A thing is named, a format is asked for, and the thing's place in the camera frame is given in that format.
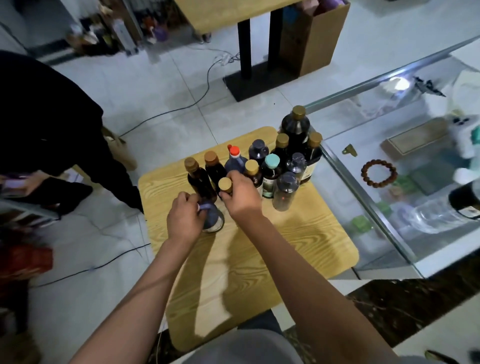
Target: black metal base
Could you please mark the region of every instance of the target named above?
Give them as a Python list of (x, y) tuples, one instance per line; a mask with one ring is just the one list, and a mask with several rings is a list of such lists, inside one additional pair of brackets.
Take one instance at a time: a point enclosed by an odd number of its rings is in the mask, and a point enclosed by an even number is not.
[(281, 65), (271, 71), (268, 71), (267, 67), (268, 62), (252, 66), (252, 77), (249, 80), (243, 79), (241, 71), (238, 71), (224, 77), (223, 81), (235, 100), (240, 102), (298, 78)]

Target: person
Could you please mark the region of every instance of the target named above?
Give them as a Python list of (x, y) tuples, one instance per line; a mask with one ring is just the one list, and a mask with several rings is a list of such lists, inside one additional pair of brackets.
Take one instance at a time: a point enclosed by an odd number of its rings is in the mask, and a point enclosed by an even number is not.
[[(424, 363), (398, 358), (370, 322), (282, 237), (262, 213), (252, 181), (237, 171), (228, 176), (232, 196), (221, 193), (227, 210), (262, 256), (297, 330), (318, 363)], [(179, 193), (167, 216), (168, 238), (132, 290), (96, 329), (71, 364), (145, 363), (175, 277), (202, 231), (197, 195)], [(275, 330), (230, 331), (198, 349), (188, 364), (293, 364), (300, 357)]]
[(60, 203), (69, 213), (92, 189), (56, 178), (78, 165), (93, 182), (143, 212), (138, 188), (116, 161), (102, 135), (102, 108), (79, 86), (25, 55), (0, 51), (3, 117), (0, 121), (0, 175), (32, 174), (36, 188), (21, 201)]

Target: teal bottle cap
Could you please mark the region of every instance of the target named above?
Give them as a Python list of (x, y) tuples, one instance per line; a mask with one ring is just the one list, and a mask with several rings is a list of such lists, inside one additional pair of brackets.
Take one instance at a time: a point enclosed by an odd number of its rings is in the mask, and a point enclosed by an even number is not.
[(265, 164), (267, 165), (268, 168), (273, 170), (277, 168), (278, 165), (280, 164), (280, 157), (276, 154), (269, 154), (268, 156), (265, 157)]

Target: wood grain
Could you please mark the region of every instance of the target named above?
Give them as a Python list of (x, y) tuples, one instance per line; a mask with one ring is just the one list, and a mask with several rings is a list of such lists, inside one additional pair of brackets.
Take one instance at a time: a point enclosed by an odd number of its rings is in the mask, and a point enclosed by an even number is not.
[(176, 4), (199, 34), (291, 5), (296, 0), (176, 0)]
[[(239, 146), (245, 156), (255, 139), (263, 139), (272, 149), (276, 135), (274, 128), (264, 127), (210, 150), (225, 163), (228, 144)], [(205, 152), (192, 157), (203, 165)], [(181, 191), (193, 193), (183, 160), (145, 174), (139, 188), (156, 254), (167, 238), (166, 221), (172, 200)], [(181, 351), (188, 351), (281, 302), (255, 247), (238, 229), (220, 199), (216, 205), (225, 215), (225, 225), (218, 233), (201, 235), (177, 277), (167, 306), (170, 336)], [(300, 187), (288, 211), (276, 211), (272, 200), (265, 198), (263, 211), (324, 277), (333, 277), (357, 263), (357, 248), (312, 183)]]

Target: gold bottle cap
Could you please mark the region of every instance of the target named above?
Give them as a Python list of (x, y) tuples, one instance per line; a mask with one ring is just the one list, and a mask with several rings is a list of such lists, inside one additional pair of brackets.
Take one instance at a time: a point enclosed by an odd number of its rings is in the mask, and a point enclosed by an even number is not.
[(200, 167), (198, 162), (192, 157), (186, 158), (184, 164), (188, 173), (195, 172)]
[(205, 153), (205, 164), (208, 166), (214, 166), (215, 164), (219, 163), (218, 155), (213, 150), (209, 150)]
[(245, 163), (245, 171), (247, 174), (254, 176), (258, 173), (258, 162), (254, 159), (249, 159)]
[(232, 193), (233, 191), (232, 180), (228, 177), (220, 178), (220, 180), (218, 181), (218, 188), (227, 194)]
[(275, 145), (277, 148), (286, 148), (288, 146), (288, 135), (284, 133), (277, 135)]
[(300, 120), (305, 117), (307, 110), (302, 105), (294, 106), (292, 109), (292, 116), (295, 120)]
[(322, 135), (318, 132), (311, 132), (310, 135), (308, 136), (308, 146), (310, 148), (316, 148), (320, 145), (324, 138)]

